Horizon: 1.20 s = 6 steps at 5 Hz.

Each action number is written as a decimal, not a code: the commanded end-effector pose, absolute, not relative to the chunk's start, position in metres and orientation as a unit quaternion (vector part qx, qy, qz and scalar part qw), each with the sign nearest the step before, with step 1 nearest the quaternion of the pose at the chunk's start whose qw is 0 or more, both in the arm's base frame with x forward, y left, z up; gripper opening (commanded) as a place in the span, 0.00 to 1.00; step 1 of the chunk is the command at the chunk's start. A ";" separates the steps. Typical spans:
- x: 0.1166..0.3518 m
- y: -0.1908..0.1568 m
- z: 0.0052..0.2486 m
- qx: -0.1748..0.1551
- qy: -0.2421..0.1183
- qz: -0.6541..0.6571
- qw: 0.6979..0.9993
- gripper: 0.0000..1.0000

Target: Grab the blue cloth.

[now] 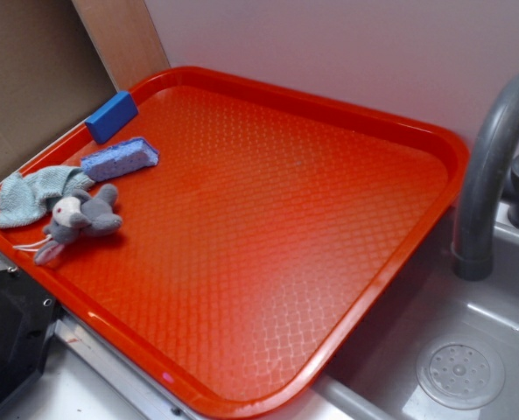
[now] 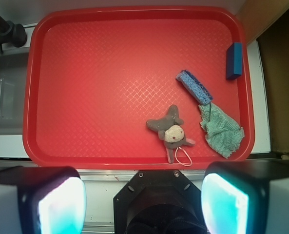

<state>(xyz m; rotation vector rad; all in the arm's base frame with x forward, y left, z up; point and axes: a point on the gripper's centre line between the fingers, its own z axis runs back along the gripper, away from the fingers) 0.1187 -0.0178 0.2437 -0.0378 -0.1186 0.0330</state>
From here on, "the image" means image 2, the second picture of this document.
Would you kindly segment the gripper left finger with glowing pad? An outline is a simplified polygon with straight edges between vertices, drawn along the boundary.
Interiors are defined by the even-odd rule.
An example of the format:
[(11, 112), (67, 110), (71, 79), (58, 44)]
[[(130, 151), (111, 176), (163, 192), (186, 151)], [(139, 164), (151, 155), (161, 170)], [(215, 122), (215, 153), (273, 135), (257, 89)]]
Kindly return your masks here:
[(86, 189), (73, 167), (0, 167), (0, 234), (79, 234)]

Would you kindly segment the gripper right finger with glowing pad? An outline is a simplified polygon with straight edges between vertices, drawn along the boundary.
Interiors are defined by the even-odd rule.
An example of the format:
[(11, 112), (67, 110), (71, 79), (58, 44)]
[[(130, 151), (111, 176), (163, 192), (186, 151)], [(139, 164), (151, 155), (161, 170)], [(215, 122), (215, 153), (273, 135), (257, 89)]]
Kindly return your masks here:
[(211, 234), (289, 234), (289, 160), (210, 164), (201, 205)]

